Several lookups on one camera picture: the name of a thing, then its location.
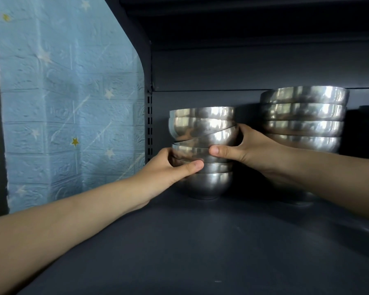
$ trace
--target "star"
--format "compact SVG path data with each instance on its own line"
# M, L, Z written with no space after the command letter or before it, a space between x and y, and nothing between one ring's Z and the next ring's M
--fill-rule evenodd
M78 144L78 138L72 138L72 143L70 145L74 145L74 147L77 147Z
M31 135L37 140L37 137L40 135L40 131L38 129L32 129Z
M107 150L107 152L105 153L105 155L107 155L109 159L111 159L112 156L115 156L115 154L113 153L113 150L112 149Z
M89 1L82 0L81 8L85 9L85 12L91 8Z
M6 22L10 22L10 21L11 21L11 17L10 17L8 14L5 14L5 13L3 13L3 19L4 19Z
M37 58L41 61L44 61L46 66L48 65L48 63L53 63L51 60L51 53L45 51L42 47L40 47L40 53Z
M18 190L16 191L16 193L23 196L26 193L25 187L26 185L18 186Z
M115 95L113 95L113 90L112 89L105 89L105 97L108 99L111 99L112 97L114 97Z

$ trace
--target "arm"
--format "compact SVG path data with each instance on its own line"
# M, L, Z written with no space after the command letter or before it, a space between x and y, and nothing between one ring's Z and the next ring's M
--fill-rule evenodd
M210 153L238 160L267 178L289 183L369 218L369 159L286 147L240 125L237 147L212 146Z
M5 294L176 181L203 168L173 168L163 149L137 175L74 197L0 217L0 294Z

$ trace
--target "person's left hand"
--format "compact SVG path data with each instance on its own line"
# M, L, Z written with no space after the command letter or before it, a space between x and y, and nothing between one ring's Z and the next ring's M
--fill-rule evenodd
M142 208L154 197L158 196L164 190L169 188L177 181L197 173L204 167L201 160L174 168L168 161L171 154L171 148L163 148L153 157L142 170L127 180L132 184L138 185L139 196L142 197L136 209Z

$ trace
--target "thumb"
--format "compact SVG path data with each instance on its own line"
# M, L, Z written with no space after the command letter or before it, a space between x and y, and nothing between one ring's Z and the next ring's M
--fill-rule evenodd
M179 167L175 167L170 172L172 173L172 180L177 182L187 176L190 176L202 170L204 163L201 160L196 160Z
M237 147L230 147L225 145L214 145L209 148L209 153L213 156L233 159L237 161L241 161L242 154L241 150Z

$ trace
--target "blue wall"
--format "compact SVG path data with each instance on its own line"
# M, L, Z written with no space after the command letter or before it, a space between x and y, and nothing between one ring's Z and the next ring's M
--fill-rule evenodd
M141 168L143 83L139 58L104 0L0 0L10 211Z

